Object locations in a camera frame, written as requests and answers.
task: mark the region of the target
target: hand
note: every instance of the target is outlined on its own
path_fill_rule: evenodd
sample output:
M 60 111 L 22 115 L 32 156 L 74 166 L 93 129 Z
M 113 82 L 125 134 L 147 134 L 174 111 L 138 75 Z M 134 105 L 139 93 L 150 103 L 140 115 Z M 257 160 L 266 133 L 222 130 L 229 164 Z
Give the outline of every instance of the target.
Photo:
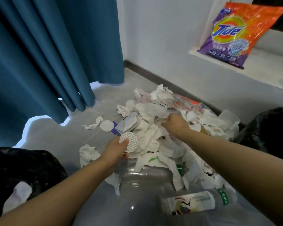
M 179 129 L 190 129 L 188 123 L 182 118 L 182 116 L 176 113 L 171 113 L 166 118 L 166 121 L 162 122 L 161 125 L 168 131 L 168 133 L 175 136 L 176 138 L 178 137 L 177 133 Z
M 129 154 L 125 153 L 125 149 L 127 148 L 128 144 L 128 138 L 121 143 L 119 143 L 119 137 L 114 138 L 106 146 L 104 152 L 99 157 L 100 160 L 107 164 L 107 167 L 109 168 L 109 175 L 113 173 L 114 167 L 121 161 L 121 159 L 126 159 L 129 157 Z

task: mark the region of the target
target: person's right arm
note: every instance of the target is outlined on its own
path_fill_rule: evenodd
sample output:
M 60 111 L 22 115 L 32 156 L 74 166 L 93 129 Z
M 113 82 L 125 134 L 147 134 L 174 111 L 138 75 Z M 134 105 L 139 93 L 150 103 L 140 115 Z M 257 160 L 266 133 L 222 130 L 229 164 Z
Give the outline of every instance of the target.
M 191 130 L 178 114 L 170 114 L 161 125 L 192 148 L 266 217 L 283 225 L 282 159 Z

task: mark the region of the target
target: bottle label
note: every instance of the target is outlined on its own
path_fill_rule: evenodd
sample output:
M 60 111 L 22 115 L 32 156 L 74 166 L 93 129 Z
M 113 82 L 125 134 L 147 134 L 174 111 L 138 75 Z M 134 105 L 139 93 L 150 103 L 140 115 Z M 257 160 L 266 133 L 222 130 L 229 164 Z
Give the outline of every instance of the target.
M 223 205 L 228 205 L 229 201 L 228 201 L 228 197 L 227 197 L 226 193 L 222 189 L 217 189 L 217 191 L 221 195 L 221 198 L 222 198 L 222 201 L 223 201 Z
M 181 215 L 214 209 L 215 199 L 209 191 L 167 198 L 162 201 L 163 209 L 172 215 Z

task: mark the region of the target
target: tide detergent bag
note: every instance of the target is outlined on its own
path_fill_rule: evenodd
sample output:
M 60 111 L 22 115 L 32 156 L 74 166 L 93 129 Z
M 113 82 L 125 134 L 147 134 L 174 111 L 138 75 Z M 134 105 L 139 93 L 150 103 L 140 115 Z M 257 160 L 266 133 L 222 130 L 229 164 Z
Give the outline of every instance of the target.
M 227 2 L 198 52 L 244 68 L 251 49 L 283 14 L 283 7 Z

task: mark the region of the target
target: forearm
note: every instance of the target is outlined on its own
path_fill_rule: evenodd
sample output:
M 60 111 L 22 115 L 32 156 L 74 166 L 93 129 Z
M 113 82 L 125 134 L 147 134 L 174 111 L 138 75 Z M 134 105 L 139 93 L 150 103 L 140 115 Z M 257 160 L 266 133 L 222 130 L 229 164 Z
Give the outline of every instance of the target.
M 100 183 L 109 175 L 100 159 L 69 178 L 0 217 L 0 225 L 67 225 Z
M 186 128 L 177 137 L 271 220 L 283 220 L 282 159 Z

